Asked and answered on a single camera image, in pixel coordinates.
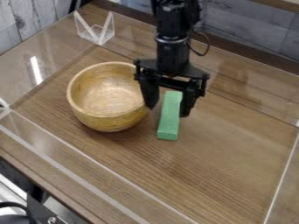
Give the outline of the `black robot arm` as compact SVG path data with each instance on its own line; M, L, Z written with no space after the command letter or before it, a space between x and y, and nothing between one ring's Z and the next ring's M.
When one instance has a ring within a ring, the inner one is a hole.
M189 115L196 100L205 95L209 74L189 61L191 30L200 21L197 0L151 0L156 21L156 57L136 59L135 80L139 82L144 105L152 109L159 102L159 87L181 92L180 117Z

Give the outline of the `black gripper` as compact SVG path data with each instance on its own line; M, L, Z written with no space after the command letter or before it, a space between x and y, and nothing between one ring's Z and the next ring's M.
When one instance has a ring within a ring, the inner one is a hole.
M189 62L189 52L204 56L207 52L196 52L188 37L155 37L156 58L136 59L135 79L140 84L144 105L153 109L159 102L159 87L181 91L180 117L187 117L199 96L205 95L209 75Z

